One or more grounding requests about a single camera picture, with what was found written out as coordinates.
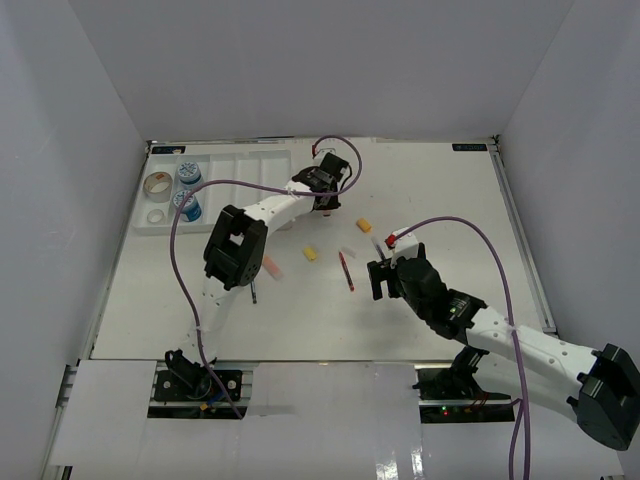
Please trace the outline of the purple gel pen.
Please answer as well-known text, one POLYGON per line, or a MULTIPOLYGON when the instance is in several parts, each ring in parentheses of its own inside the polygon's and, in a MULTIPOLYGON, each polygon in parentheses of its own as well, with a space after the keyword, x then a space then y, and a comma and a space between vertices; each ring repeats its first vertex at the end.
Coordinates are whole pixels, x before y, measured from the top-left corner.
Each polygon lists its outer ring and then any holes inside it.
POLYGON ((379 243, 379 241, 375 237, 372 237, 371 238, 371 243, 374 246, 374 249, 375 249, 376 253, 378 254, 380 260, 384 261, 386 259, 386 255, 385 255, 385 253, 383 251, 383 248, 382 248, 381 244, 379 243))

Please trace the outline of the red gel pen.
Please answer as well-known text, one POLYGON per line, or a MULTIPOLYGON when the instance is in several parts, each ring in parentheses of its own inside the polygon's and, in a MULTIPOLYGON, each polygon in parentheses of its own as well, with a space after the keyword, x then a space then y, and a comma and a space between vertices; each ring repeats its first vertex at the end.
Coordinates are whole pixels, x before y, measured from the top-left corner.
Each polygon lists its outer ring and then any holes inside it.
POLYGON ((346 257, 345 257, 345 255, 344 255, 344 253, 342 251, 339 251, 338 255, 339 255, 339 261, 340 261, 343 273, 345 275, 345 279, 346 279, 349 291, 350 292, 354 292, 355 291, 355 285, 354 285, 351 273, 350 273, 349 268, 348 268, 346 257))

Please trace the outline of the black pen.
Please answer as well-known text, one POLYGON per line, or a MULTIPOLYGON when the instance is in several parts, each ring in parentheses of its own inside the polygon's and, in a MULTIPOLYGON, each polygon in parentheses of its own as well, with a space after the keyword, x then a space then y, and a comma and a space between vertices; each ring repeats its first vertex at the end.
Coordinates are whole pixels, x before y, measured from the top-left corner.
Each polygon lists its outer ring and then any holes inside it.
POLYGON ((256 305, 258 303, 257 290, 256 290, 256 284, 253 281, 250 283, 250 291, 251 291, 252 303, 256 305))

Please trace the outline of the blue slime jar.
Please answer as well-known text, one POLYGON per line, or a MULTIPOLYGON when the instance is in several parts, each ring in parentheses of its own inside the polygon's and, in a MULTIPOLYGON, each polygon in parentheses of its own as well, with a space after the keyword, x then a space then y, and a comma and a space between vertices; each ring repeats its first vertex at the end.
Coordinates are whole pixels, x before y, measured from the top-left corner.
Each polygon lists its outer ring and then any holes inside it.
POLYGON ((184 161, 176 168, 177 190, 194 190, 204 183, 204 177, 197 162, 184 161))
POLYGON ((202 215, 197 197, 188 189, 177 191, 172 197, 172 204, 183 222, 195 222, 202 215))

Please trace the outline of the large clear tape roll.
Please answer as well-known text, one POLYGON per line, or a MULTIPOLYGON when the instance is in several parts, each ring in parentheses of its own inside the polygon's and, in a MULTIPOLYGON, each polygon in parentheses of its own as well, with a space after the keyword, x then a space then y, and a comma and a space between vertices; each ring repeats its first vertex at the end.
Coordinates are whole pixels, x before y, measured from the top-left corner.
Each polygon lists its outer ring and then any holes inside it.
POLYGON ((165 203, 171 198, 173 179, 168 172, 154 172, 144 179, 142 188, 149 201, 165 203))

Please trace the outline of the small clear tape roll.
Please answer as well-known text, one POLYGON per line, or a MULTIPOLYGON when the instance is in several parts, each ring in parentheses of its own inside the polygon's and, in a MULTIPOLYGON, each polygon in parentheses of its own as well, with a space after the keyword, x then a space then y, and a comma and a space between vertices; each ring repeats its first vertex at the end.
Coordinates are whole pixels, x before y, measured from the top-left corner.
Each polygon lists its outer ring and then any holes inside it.
POLYGON ((149 225, 163 225, 166 223, 166 214, 161 209, 153 209, 147 214, 146 221, 149 225))

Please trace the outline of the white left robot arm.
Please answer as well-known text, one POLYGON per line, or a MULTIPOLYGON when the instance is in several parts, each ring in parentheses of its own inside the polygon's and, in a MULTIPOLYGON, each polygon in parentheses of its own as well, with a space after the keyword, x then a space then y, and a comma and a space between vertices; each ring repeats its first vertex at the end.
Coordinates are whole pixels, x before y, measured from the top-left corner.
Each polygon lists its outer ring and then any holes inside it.
POLYGON ((207 359, 216 356, 238 293, 262 267, 268 236, 301 215, 339 208, 340 182, 349 170, 347 161, 329 152, 318 165, 294 175, 285 187, 269 188, 262 200, 221 210, 203 253, 209 285, 201 335, 207 359))

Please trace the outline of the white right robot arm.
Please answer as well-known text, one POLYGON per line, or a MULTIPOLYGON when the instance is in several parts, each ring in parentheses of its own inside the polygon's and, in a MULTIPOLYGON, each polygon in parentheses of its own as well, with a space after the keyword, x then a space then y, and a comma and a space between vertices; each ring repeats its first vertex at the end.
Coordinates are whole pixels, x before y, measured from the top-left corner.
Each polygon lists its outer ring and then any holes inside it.
POLYGON ((623 348, 580 346, 512 326, 484 301, 449 288, 421 243, 367 265, 372 296, 402 299, 439 336, 462 344, 451 364, 461 397, 518 397, 574 422, 587 436, 626 451, 639 427, 639 370, 623 348))

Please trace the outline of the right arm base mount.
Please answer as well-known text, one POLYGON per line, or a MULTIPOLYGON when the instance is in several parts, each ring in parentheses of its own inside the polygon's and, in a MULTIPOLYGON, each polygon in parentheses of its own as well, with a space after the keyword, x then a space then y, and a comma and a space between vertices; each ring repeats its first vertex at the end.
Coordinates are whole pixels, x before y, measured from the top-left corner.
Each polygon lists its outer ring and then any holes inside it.
POLYGON ((480 360, 487 355, 484 350, 466 346, 456 355, 447 368, 421 368, 417 370, 417 382, 412 386, 421 400, 470 400, 465 407, 470 413, 480 410, 490 400, 506 401, 506 394, 483 390, 474 379, 480 360))

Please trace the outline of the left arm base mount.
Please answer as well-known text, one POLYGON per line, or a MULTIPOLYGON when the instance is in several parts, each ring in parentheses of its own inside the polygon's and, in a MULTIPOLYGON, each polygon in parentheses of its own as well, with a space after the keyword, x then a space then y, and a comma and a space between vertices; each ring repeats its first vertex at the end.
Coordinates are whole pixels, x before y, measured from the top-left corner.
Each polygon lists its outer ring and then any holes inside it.
POLYGON ((205 366, 191 362, 182 350, 165 353, 165 369, 157 372, 153 399, 157 402, 225 401, 226 396, 205 366))

